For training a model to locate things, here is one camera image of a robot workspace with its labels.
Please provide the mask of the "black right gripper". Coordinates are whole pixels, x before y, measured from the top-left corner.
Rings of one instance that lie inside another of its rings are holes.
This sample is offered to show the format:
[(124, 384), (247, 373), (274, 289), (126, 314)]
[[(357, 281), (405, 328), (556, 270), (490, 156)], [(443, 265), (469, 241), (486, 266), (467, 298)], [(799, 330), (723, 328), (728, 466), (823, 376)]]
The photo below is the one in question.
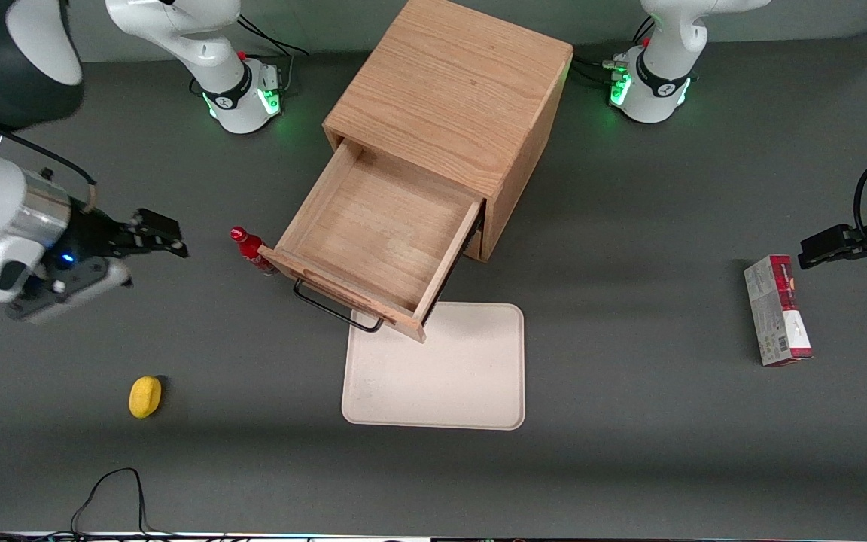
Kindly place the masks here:
[(178, 221), (150, 209), (137, 209), (131, 219), (139, 236), (136, 238), (125, 223), (117, 222), (98, 209), (85, 212), (73, 206), (68, 226), (52, 247), (52, 261), (57, 265), (77, 265), (92, 257), (122, 258), (131, 254), (168, 251), (173, 256), (187, 258), (189, 250), (182, 240)]

